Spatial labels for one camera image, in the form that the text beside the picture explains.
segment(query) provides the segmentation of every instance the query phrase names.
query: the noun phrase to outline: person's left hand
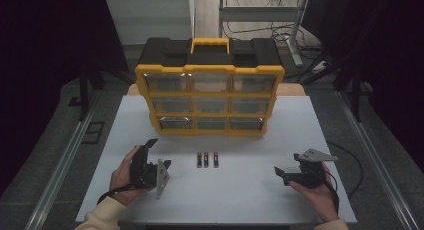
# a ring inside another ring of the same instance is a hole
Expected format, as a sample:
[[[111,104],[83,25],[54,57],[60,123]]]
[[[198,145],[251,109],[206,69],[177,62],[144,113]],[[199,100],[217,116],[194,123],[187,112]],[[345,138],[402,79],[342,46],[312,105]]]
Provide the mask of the person's left hand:
[[[140,149],[140,145],[135,146],[131,152],[129,152],[125,158],[122,160],[119,167],[113,171],[109,190],[122,187],[130,183],[130,165],[131,159],[134,157],[135,153]],[[128,206],[132,203],[136,198],[150,191],[151,189],[130,189],[128,191],[119,192],[117,194],[112,195],[116,201],[122,203],[125,206]]]

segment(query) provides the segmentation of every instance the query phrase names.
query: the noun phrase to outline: tool box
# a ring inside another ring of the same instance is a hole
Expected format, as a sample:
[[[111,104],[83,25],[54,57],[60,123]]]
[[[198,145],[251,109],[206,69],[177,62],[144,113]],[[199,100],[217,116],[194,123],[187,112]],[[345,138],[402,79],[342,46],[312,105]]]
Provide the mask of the tool box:
[[[149,38],[137,87],[161,134],[263,135],[285,70],[272,39]]]

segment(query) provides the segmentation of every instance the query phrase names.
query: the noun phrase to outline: white table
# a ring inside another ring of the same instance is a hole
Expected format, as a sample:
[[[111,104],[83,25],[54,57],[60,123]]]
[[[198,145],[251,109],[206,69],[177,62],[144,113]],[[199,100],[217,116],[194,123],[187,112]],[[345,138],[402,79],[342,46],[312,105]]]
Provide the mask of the white table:
[[[125,154],[134,145],[159,138],[149,151],[148,161],[172,160],[168,185],[159,200],[155,190],[139,198],[121,217],[122,222],[187,225],[319,222],[303,196],[284,186],[283,179],[274,173],[274,166],[287,172],[300,172],[294,153],[309,148],[329,153],[309,97],[278,97],[268,131],[262,137],[159,135],[148,115],[143,97],[123,97],[76,221],[83,221],[99,196],[108,190],[110,174]],[[213,167],[215,151],[219,152],[219,168]],[[197,168],[197,152],[209,152],[208,168]],[[327,166],[338,181],[339,215],[347,222],[356,222],[334,163]]]

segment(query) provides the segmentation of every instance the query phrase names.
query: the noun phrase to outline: floor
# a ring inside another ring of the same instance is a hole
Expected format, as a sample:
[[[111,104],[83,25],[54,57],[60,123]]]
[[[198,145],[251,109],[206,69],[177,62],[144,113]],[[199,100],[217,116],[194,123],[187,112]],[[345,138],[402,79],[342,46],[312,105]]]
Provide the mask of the floor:
[[[228,4],[247,4],[248,1],[258,0],[228,0]],[[218,28],[207,26],[217,26],[216,4],[217,0],[196,0],[202,3],[203,8],[197,9],[196,35],[197,37],[216,37]],[[254,4],[266,5],[268,0],[260,0]],[[260,28],[258,25],[242,26],[231,24],[230,28],[253,29]],[[233,37],[270,37],[270,32],[259,31],[242,33]],[[299,42],[304,41],[309,46],[319,46],[319,41],[309,33],[298,35]],[[134,69],[142,46],[124,46],[130,69]],[[288,53],[287,47],[283,43],[279,45],[280,55],[284,67],[287,70],[285,82],[293,82],[303,69],[296,68]],[[316,56],[316,52],[305,52],[307,56],[302,56],[305,66],[311,62],[310,58]],[[135,79],[133,72],[122,73],[128,78]],[[342,92],[341,96],[332,88],[332,80],[335,75],[328,75],[310,85],[304,86],[306,94],[311,98],[315,112],[320,122],[329,148],[332,154],[338,156],[343,161],[337,163],[340,176],[348,193],[350,193],[360,178],[360,168],[354,158],[344,150],[335,147],[337,144],[353,153],[361,162],[363,167],[363,182],[351,197],[350,202],[358,219],[357,224],[349,226],[350,229],[419,229],[407,228],[402,223],[397,210],[396,199],[393,198],[387,183],[381,178],[381,169],[376,168],[375,160],[370,157],[366,144],[361,141],[361,135],[355,130],[349,114],[345,111],[343,96],[348,96],[348,90]],[[101,91],[90,91],[93,112],[91,112],[92,125],[90,129],[99,130],[103,126],[100,134],[84,134],[81,144],[77,144],[74,156],[69,156],[69,168],[64,169],[63,182],[57,182],[57,195],[52,197],[52,204],[44,209],[44,217],[41,217],[39,224],[32,229],[73,229],[77,226],[75,217],[79,206],[85,196],[87,187],[95,171],[97,162],[102,153],[102,149],[107,140],[108,133],[112,127],[115,114],[118,110],[122,96],[128,90],[128,84],[108,73],[103,73],[106,80],[106,87]],[[70,139],[75,138],[75,130],[80,127],[78,121],[79,107],[68,106],[73,97],[79,95],[78,81],[72,81],[63,86],[61,91],[61,101],[57,110],[47,126],[44,134],[39,139],[31,156],[22,167],[21,171],[11,183],[7,191],[0,199],[0,229],[14,230],[25,229],[30,223],[30,217],[36,207],[40,207],[40,197],[45,195],[45,188],[51,175],[58,167],[58,161],[68,149]],[[366,136],[370,139],[371,147],[378,154],[379,159],[389,173],[392,183],[399,190],[396,196],[401,196],[406,203],[407,210],[416,220],[418,226],[424,227],[424,175],[414,164],[412,159],[402,148],[400,143],[393,137],[390,131],[381,122],[368,103],[367,96],[361,97],[360,114],[362,122],[360,126],[364,129]],[[292,230],[312,229],[313,226],[290,226]],[[122,229],[150,229],[144,226],[123,226]],[[243,229],[258,229],[257,227],[245,227]],[[261,229],[276,229],[276,227],[262,227]]]

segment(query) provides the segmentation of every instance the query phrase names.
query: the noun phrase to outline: yellow handle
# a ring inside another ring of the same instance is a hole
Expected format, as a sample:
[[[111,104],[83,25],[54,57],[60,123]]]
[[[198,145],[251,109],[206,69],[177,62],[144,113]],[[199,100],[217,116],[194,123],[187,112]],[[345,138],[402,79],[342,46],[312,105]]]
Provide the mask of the yellow handle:
[[[194,38],[191,42],[191,51],[190,53],[193,54],[194,52],[194,46],[200,45],[200,46],[226,46],[227,47],[227,54],[230,53],[230,40],[228,38]]]

